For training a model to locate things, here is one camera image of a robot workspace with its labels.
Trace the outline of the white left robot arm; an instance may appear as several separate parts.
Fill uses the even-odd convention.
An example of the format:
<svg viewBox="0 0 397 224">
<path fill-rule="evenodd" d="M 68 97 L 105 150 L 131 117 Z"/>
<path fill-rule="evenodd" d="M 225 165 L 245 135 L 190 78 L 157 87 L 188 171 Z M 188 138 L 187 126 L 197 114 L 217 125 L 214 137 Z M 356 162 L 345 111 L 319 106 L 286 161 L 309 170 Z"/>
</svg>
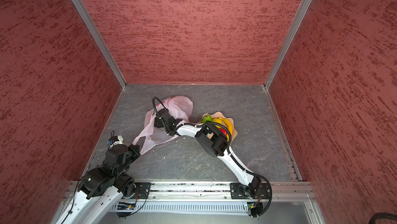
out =
<svg viewBox="0 0 397 224">
<path fill-rule="evenodd" d="M 97 224 L 123 198 L 138 200 L 134 179 L 127 174 L 140 157 L 138 145 L 116 144 L 105 154 L 102 165 L 88 171 L 77 183 L 69 206 L 58 224 Z"/>
</svg>

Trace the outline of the yellow fake banana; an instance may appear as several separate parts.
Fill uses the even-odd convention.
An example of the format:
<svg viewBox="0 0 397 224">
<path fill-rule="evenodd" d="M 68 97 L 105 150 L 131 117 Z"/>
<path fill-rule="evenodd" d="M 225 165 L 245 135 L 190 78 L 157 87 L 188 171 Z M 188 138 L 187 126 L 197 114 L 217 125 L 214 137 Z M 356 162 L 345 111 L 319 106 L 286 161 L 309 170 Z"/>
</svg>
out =
<svg viewBox="0 0 397 224">
<path fill-rule="evenodd" d="M 219 125 L 217 125 L 216 127 L 218 129 L 223 128 L 223 129 L 226 130 L 226 132 L 227 132 L 227 136 L 226 137 L 227 137 L 227 140 L 229 141 L 230 138 L 233 136 L 233 132 L 234 132 L 234 128 L 233 128 L 232 123 L 228 119 L 223 118 L 223 117 L 213 118 L 213 123 L 217 123 L 217 124 L 222 125 L 222 127 L 219 126 Z"/>
</svg>

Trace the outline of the green fake fruit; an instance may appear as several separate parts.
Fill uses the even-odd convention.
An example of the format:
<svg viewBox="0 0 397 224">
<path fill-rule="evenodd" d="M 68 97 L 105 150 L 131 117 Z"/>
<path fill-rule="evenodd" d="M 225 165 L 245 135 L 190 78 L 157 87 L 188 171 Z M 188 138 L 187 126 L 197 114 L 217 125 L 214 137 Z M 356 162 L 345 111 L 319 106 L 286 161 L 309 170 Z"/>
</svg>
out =
<svg viewBox="0 0 397 224">
<path fill-rule="evenodd" d="M 212 122 L 213 121 L 213 117 L 209 114 L 206 114 L 202 117 L 201 123 L 205 124 L 206 122 Z"/>
</svg>

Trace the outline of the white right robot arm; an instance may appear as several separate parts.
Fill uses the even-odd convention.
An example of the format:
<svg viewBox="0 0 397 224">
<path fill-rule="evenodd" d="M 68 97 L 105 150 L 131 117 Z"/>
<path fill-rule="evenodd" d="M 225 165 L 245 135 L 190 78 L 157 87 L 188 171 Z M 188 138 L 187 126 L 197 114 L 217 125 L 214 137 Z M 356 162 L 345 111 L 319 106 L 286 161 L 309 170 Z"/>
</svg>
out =
<svg viewBox="0 0 397 224">
<path fill-rule="evenodd" d="M 155 110 L 155 127 L 164 128 L 169 136 L 193 137 L 204 151 L 220 159 L 238 179 L 238 193 L 248 199 L 271 199 L 270 182 L 250 171 L 231 148 L 232 137 L 227 127 L 207 121 L 203 124 L 186 122 L 172 117 L 168 109 Z"/>
</svg>

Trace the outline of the pink plastic bag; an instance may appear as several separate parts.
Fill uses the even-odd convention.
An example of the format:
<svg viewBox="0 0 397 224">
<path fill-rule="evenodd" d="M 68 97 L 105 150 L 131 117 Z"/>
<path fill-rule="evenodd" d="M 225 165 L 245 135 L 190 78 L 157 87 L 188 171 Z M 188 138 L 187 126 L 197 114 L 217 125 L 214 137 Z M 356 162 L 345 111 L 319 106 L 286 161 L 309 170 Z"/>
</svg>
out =
<svg viewBox="0 0 397 224">
<path fill-rule="evenodd" d="M 152 103 L 155 105 L 153 109 L 148 111 L 145 115 L 144 129 L 133 140 L 133 145 L 140 147 L 140 154 L 145 154 L 157 145 L 172 141 L 177 138 L 177 135 L 170 136 L 169 132 L 164 127 L 156 127 L 155 119 L 157 113 L 166 108 L 169 114 L 174 119 L 181 119 L 189 122 L 189 117 L 192 114 L 193 102 L 186 96 L 170 97 L 162 102 L 159 98 L 154 97 Z"/>
</svg>

